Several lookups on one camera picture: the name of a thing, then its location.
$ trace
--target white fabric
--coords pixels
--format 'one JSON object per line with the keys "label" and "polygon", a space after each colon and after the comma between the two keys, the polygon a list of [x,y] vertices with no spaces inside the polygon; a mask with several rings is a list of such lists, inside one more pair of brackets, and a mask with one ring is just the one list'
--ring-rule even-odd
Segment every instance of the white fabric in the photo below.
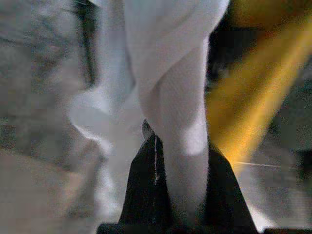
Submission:
{"label": "white fabric", "polygon": [[[202,218],[208,168],[203,99],[207,38],[224,14],[228,2],[102,2],[98,58],[102,82],[90,94],[93,100],[98,97],[98,101],[90,106],[110,116],[113,124],[108,124],[110,127],[105,134],[101,133],[101,137],[126,149],[125,144],[117,142],[127,142],[129,135],[119,134],[120,138],[114,138],[117,128],[113,126],[133,130],[135,128],[129,126],[138,126],[134,123],[140,123],[144,113],[163,141],[173,211],[177,221],[185,224],[193,224]],[[123,103],[134,83],[138,96],[133,93],[133,105],[129,108]],[[128,121],[128,115],[132,116],[131,122],[122,124]]]}

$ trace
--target yellow object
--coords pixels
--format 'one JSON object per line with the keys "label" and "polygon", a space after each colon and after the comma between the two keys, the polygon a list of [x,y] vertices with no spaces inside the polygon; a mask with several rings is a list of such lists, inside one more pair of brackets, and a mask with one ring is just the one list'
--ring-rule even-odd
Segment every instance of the yellow object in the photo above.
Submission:
{"label": "yellow object", "polygon": [[230,24],[270,29],[306,13],[311,5],[311,0],[232,0]]}
{"label": "yellow object", "polygon": [[312,52],[312,14],[294,18],[263,39],[206,97],[212,143],[230,161],[246,162]]}

